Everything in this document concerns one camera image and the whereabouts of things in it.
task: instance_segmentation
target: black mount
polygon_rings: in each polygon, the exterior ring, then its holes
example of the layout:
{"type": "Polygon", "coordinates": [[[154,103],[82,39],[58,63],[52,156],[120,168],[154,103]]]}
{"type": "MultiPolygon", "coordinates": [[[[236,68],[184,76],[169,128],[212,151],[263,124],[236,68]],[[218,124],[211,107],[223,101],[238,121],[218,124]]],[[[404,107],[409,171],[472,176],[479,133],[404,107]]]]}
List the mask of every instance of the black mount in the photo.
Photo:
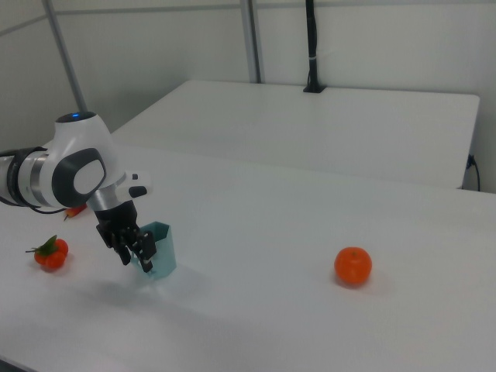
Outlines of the black mount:
{"type": "Polygon", "coordinates": [[[133,201],[107,211],[95,211],[99,224],[96,229],[108,248],[113,248],[124,265],[131,261],[133,252],[139,259],[143,271],[153,267],[150,259],[157,252],[151,231],[141,232],[136,224],[136,208],[133,201]]]}
{"type": "Polygon", "coordinates": [[[303,89],[307,93],[320,93],[325,86],[319,84],[317,77],[317,23],[315,21],[313,0],[305,0],[307,9],[307,32],[308,32],[308,72],[307,87],[303,89]]]}

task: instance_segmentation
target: table surface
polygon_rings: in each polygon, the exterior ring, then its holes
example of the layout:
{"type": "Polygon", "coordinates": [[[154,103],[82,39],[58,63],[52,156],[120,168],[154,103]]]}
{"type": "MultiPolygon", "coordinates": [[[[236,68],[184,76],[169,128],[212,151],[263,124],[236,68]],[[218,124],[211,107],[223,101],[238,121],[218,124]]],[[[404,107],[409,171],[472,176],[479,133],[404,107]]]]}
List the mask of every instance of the table surface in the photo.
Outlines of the table surface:
{"type": "Polygon", "coordinates": [[[114,132],[129,145],[458,188],[479,98],[189,81],[114,132]]]}
{"type": "Polygon", "coordinates": [[[0,208],[0,355],[40,372],[436,371],[496,365],[496,198],[168,150],[139,224],[171,225],[177,269],[124,267],[91,211],[62,222],[0,208]],[[57,233],[67,264],[26,248],[57,233]],[[361,288],[332,275],[362,246],[361,288]]]}

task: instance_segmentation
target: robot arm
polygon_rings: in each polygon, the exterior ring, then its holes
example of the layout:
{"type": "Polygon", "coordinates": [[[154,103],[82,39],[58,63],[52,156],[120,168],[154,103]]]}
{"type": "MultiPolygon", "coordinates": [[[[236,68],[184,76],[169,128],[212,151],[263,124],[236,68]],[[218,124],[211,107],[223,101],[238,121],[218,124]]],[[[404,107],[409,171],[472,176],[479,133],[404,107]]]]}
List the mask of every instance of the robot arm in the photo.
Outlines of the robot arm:
{"type": "Polygon", "coordinates": [[[145,272],[157,250],[152,233],[136,224],[133,199],[149,193],[150,185],[147,174],[122,168],[107,127],[93,112],[61,116],[49,150],[0,153],[0,202],[35,211],[88,203],[107,247],[125,265],[133,252],[145,272]]]}

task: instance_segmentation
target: white wall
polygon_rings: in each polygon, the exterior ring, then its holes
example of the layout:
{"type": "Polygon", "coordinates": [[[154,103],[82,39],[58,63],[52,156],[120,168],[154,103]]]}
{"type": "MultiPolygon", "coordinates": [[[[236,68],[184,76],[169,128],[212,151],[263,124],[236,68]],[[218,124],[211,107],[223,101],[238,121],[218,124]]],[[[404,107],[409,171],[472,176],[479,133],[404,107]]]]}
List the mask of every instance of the white wall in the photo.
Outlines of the white wall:
{"type": "Polygon", "coordinates": [[[238,0],[53,4],[88,109],[110,130],[186,80],[250,81],[238,0]]]}
{"type": "MultiPolygon", "coordinates": [[[[335,87],[479,95],[473,153],[483,191],[496,192],[496,4],[394,5],[406,2],[428,1],[318,2],[319,80],[335,87]]],[[[306,84],[306,18],[299,3],[257,1],[267,83],[306,84]]],[[[475,188],[473,171],[466,186],[475,188]]]]}
{"type": "Polygon", "coordinates": [[[42,3],[0,1],[0,151],[43,145],[77,109],[42,3]]]}

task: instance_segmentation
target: tomato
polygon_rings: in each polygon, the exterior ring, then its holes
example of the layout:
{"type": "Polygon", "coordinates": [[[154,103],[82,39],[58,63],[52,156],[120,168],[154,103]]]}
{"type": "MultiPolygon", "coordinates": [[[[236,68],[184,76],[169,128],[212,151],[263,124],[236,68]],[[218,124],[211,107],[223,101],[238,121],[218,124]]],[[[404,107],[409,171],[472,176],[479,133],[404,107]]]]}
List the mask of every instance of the tomato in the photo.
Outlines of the tomato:
{"type": "Polygon", "coordinates": [[[55,240],[55,247],[59,252],[62,252],[65,257],[67,257],[67,253],[69,252],[69,246],[63,239],[55,240]]]}
{"type": "Polygon", "coordinates": [[[47,256],[43,256],[38,252],[34,253],[34,260],[42,266],[45,266],[47,264],[47,256]]]}
{"type": "Polygon", "coordinates": [[[334,270],[339,279],[345,283],[362,284],[372,270],[372,259],[366,250],[357,246],[349,246],[336,256],[334,270]]]}
{"type": "Polygon", "coordinates": [[[62,265],[64,265],[64,261],[64,254],[60,251],[57,251],[50,254],[46,258],[46,267],[49,267],[50,269],[58,269],[59,267],[62,267],[62,265]]]}

